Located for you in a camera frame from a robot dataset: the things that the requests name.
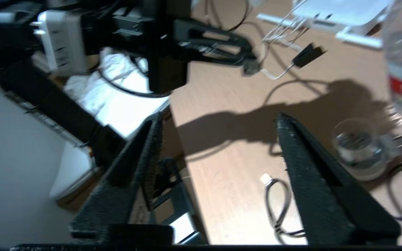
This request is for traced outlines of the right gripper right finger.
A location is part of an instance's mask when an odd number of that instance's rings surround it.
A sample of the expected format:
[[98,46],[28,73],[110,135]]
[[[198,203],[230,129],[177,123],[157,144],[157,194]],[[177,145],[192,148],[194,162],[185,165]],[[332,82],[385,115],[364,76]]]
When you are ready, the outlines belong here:
[[292,116],[278,142],[309,245],[397,245],[400,224]]

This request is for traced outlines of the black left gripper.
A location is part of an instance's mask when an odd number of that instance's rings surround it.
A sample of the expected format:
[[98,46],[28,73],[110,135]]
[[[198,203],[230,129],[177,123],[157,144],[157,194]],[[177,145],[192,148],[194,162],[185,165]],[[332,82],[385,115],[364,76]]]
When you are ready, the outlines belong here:
[[91,0],[83,14],[85,51],[110,47],[147,61],[147,78],[153,93],[166,94],[186,84],[188,60],[178,43],[186,45],[192,61],[237,67],[258,67],[252,51],[233,53],[218,45],[251,50],[247,38],[191,16],[190,0]]

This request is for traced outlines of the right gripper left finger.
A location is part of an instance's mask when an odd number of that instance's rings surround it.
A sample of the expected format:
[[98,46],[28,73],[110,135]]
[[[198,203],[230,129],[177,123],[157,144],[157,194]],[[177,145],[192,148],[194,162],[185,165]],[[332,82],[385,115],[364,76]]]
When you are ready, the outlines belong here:
[[162,133],[161,113],[145,119],[70,223],[73,238],[97,245],[172,245],[171,227],[149,223]]

